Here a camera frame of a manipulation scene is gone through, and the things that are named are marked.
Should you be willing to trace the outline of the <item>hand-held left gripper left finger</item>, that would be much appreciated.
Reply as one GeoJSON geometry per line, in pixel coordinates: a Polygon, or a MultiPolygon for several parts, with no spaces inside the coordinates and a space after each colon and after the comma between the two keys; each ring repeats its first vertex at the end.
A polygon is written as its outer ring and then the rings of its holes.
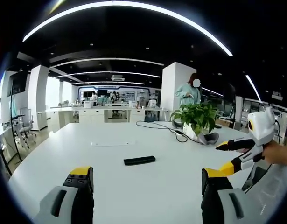
{"type": "Polygon", "coordinates": [[[63,185],[41,201],[34,224],[92,224],[94,214],[93,167],[72,170],[63,185]]]}

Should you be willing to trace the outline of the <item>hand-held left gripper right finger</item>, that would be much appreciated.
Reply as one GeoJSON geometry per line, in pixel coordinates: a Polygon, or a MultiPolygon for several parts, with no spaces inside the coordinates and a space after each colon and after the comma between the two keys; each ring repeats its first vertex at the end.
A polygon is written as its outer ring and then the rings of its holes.
{"type": "Polygon", "coordinates": [[[202,169],[202,220],[204,224],[247,224],[249,200],[233,188],[226,175],[215,169],[202,169]]]}

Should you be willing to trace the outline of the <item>person's right hand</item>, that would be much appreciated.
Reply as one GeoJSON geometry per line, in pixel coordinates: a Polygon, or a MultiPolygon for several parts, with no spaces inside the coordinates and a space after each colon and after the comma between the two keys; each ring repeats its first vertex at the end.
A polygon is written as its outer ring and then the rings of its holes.
{"type": "Polygon", "coordinates": [[[287,165],[287,146],[280,145],[272,140],[264,145],[263,156],[270,164],[287,165]]]}

